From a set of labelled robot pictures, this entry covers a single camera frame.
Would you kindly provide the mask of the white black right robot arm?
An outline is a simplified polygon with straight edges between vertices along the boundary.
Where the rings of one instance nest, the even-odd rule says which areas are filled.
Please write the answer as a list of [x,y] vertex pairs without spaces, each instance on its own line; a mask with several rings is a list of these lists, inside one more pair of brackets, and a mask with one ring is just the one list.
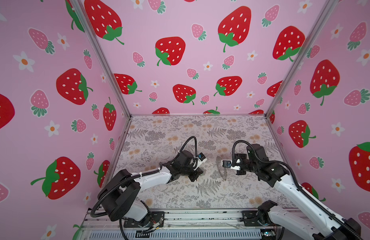
[[360,240],[361,226],[352,218],[344,219],[299,184],[293,169],[281,161],[270,161],[264,148],[259,144],[251,145],[238,140],[233,144],[247,146],[247,154],[232,153],[231,169],[240,175],[251,172],[272,188],[286,196],[308,220],[289,213],[272,201],[258,208],[258,221],[262,225],[280,225],[304,240]]

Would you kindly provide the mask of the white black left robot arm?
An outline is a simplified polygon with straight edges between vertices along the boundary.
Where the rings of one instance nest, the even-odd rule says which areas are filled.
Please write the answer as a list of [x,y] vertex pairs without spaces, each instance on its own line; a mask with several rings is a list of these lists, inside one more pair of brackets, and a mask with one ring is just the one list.
[[136,200],[138,194],[155,186],[169,184],[182,176],[195,182],[204,172],[200,166],[206,161],[203,153],[194,156],[183,150],[173,160],[151,171],[130,173],[121,170],[102,188],[90,216],[108,216],[112,222],[129,218],[145,226],[151,218],[151,211],[146,204]]

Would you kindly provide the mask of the clear acrylic keyring holder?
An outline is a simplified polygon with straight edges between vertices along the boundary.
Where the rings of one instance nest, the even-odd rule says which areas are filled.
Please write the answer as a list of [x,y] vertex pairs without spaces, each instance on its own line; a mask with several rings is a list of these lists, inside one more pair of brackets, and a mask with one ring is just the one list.
[[223,181],[226,181],[228,173],[227,173],[227,169],[223,167],[223,160],[224,158],[222,156],[217,156],[216,165],[217,165],[218,172],[221,178],[223,179]]

